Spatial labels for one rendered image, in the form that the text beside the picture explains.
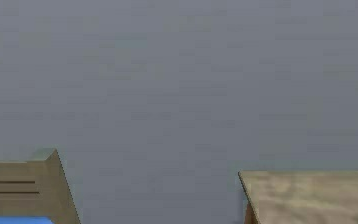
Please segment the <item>light brown wooden table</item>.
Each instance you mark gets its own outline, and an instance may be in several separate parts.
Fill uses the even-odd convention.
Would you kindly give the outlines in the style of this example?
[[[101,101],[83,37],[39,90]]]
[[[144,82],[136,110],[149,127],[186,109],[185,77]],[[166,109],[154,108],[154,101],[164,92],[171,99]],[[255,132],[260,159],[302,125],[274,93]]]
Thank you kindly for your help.
[[[358,224],[358,171],[241,171],[244,224]]]

